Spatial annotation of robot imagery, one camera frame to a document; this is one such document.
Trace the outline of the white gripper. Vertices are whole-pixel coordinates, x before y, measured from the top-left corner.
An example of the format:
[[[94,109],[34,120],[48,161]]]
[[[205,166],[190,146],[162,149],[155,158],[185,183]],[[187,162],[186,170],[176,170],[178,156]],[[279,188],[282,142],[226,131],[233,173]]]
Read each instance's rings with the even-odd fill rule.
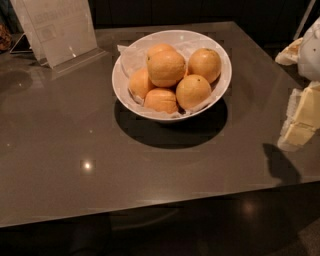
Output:
[[[320,129],[320,17],[300,37],[277,54],[275,62],[298,62],[300,76],[312,81],[304,90],[294,89],[289,97],[286,120],[277,146],[284,151],[302,148]]]

